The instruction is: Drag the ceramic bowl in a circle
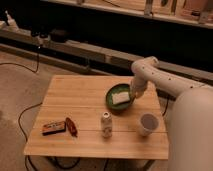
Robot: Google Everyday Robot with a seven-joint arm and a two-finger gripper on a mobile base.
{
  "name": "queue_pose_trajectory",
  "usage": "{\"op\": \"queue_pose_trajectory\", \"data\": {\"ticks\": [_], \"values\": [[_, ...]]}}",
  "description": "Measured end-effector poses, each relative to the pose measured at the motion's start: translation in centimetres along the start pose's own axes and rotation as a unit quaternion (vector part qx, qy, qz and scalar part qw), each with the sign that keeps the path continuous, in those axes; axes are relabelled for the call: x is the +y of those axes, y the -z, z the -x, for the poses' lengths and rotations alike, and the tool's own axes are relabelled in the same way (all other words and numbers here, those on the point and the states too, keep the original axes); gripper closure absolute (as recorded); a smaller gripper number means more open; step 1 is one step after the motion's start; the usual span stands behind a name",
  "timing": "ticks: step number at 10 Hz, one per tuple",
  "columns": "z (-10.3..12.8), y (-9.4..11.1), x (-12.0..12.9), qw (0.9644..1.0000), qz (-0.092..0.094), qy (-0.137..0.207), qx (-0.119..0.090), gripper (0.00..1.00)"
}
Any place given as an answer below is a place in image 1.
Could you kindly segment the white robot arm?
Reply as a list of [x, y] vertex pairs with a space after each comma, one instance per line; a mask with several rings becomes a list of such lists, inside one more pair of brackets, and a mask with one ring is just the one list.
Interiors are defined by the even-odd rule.
[[139, 98], [148, 82], [176, 98], [168, 130], [168, 171], [213, 171], [213, 86], [158, 69], [154, 56], [131, 65], [131, 95]]

